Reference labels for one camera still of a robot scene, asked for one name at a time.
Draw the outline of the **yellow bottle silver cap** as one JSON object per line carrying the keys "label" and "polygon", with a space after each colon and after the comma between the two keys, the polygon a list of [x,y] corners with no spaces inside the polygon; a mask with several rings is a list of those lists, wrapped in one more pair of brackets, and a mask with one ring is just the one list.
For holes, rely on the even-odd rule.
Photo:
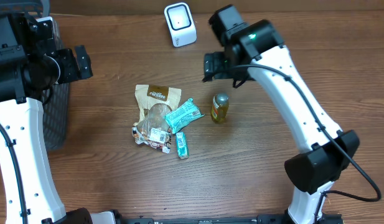
{"label": "yellow bottle silver cap", "polygon": [[226,93],[218,93],[213,97],[211,118],[214,123],[223,123],[225,121],[229,108],[229,97]]}

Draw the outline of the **teal snack packet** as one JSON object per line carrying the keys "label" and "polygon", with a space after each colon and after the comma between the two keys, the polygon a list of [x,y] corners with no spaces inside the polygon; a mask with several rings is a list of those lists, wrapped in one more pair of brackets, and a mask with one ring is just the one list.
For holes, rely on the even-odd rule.
{"label": "teal snack packet", "polygon": [[165,115],[164,119],[170,126],[172,134],[176,134],[191,122],[204,116],[199,107],[194,104],[194,100],[189,98],[176,110]]}

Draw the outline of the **brown cookie pouch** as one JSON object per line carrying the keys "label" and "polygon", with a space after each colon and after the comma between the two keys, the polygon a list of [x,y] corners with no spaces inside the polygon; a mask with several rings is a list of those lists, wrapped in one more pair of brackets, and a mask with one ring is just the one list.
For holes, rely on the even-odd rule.
{"label": "brown cookie pouch", "polygon": [[169,125],[164,117],[179,106],[182,90],[168,86],[136,85],[135,97],[139,106],[137,130],[149,137],[151,129],[167,131]]}

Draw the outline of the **green Kleenex tissue pack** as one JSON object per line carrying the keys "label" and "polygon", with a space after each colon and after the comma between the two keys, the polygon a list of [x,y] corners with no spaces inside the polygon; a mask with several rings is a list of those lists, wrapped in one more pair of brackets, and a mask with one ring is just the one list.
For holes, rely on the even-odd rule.
{"label": "green Kleenex tissue pack", "polygon": [[189,148],[187,146],[186,136],[183,132],[178,132],[176,134],[176,142],[177,142],[177,153],[181,159],[189,158]]}

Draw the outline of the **small printed snack bag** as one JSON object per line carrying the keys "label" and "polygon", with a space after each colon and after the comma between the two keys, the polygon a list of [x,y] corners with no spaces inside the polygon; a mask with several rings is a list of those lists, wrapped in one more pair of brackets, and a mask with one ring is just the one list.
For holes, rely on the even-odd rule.
{"label": "small printed snack bag", "polygon": [[136,144],[145,144],[157,151],[170,153],[172,129],[150,128],[148,131],[138,129],[136,125],[132,127],[132,135]]}

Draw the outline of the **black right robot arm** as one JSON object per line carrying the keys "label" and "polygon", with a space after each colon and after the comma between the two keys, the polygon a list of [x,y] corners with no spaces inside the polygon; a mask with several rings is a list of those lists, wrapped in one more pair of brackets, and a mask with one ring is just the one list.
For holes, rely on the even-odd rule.
{"label": "black right robot arm", "polygon": [[294,185],[290,206],[284,215],[260,215],[259,221],[341,223],[340,215],[325,214],[322,208],[352,163],[360,144],[356,132],[343,131],[323,110],[270,21],[247,24],[240,18],[211,17],[209,24],[224,50],[205,56],[205,81],[231,78],[234,87],[256,81],[285,120],[299,151],[284,164]]}

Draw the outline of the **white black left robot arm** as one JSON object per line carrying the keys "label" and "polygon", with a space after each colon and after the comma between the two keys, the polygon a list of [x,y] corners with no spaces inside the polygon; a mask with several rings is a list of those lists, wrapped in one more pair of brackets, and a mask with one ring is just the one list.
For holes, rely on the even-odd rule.
{"label": "white black left robot arm", "polygon": [[41,94],[90,78],[84,48],[59,49],[51,17],[0,14],[0,167],[8,223],[119,223],[115,212],[66,211],[53,182]]}

